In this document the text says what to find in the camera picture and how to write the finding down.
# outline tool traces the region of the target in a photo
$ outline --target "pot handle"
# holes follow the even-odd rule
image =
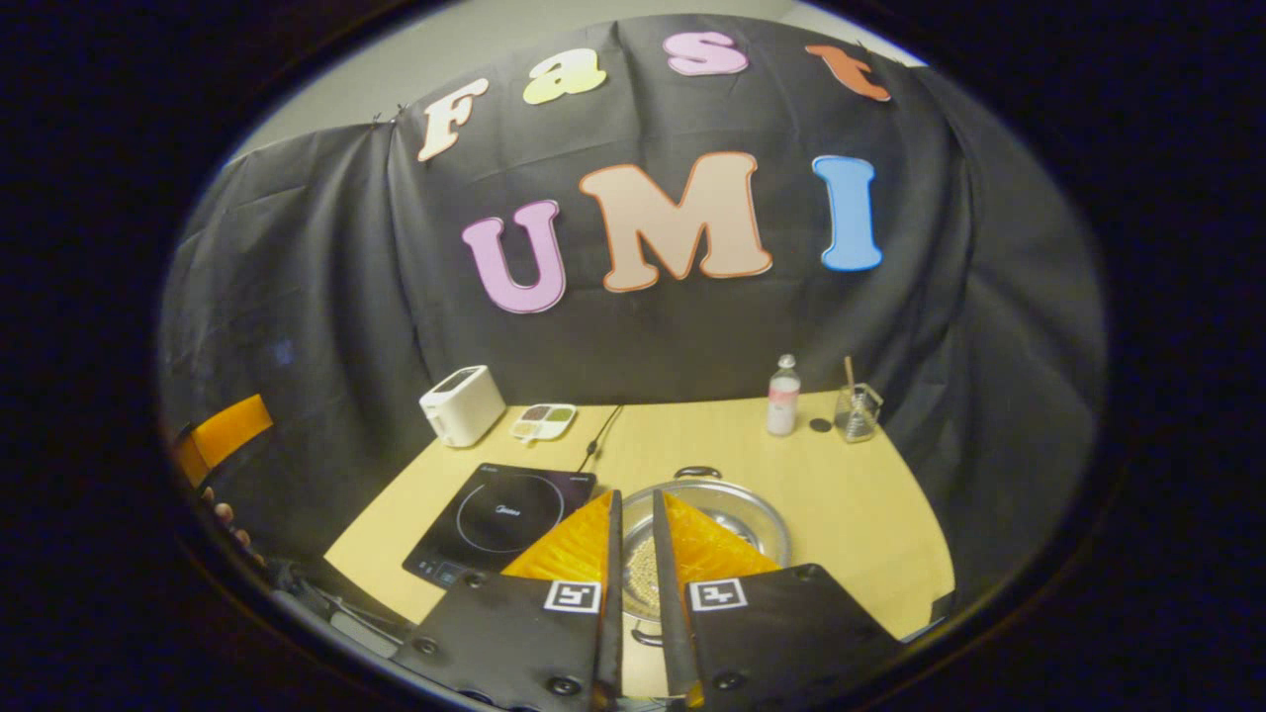
[[[708,467],[705,465],[691,465],[689,467],[682,467],[677,470],[677,474],[672,475],[672,479],[686,478],[686,476],[717,478],[718,480],[724,479],[720,476],[720,473],[717,471],[715,467]]]
[[[633,640],[641,642],[642,645],[649,645],[651,647],[663,647],[663,636],[643,633],[637,628],[633,628],[629,632],[629,635],[632,635]]]

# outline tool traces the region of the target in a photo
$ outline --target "wooden table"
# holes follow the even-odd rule
[[[800,395],[796,429],[765,431],[765,398],[627,405],[586,471],[624,497],[665,483],[687,465],[718,469],[725,481],[766,499],[791,533],[791,564],[830,573],[894,637],[928,625],[932,602],[955,588],[944,536],[914,476],[879,432],[847,445],[830,419],[837,391]],[[575,470],[611,413],[584,405],[556,441],[523,445],[509,435],[524,407],[510,407],[475,446],[432,442],[325,552],[348,579],[405,618],[420,622],[444,590],[409,574],[405,556],[480,462]],[[665,694],[658,649],[633,642],[625,618],[624,693]]]

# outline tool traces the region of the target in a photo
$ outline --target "bottle label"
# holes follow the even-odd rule
[[[770,386],[770,403],[775,405],[791,405],[795,403],[796,397],[800,395],[800,389],[795,390],[775,390]]]

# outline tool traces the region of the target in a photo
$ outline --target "cable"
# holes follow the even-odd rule
[[[601,428],[599,428],[598,435],[594,436],[594,440],[589,441],[589,445],[585,446],[585,459],[581,460],[580,466],[576,467],[577,473],[581,471],[581,470],[584,470],[585,465],[589,464],[589,459],[592,457],[594,454],[598,452],[598,441],[601,440],[603,433],[606,432],[606,426],[611,424],[611,421],[615,419],[615,416],[618,416],[619,412],[623,410],[623,409],[624,409],[624,404],[623,403],[619,404],[619,405],[617,405],[615,409],[611,410],[611,414],[606,417],[606,422],[603,423]]]

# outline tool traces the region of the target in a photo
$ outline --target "plastic bottle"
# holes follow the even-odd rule
[[[800,376],[795,372],[795,356],[784,353],[779,370],[770,379],[770,412],[765,427],[771,435],[791,435],[795,429],[796,399],[800,397]]]

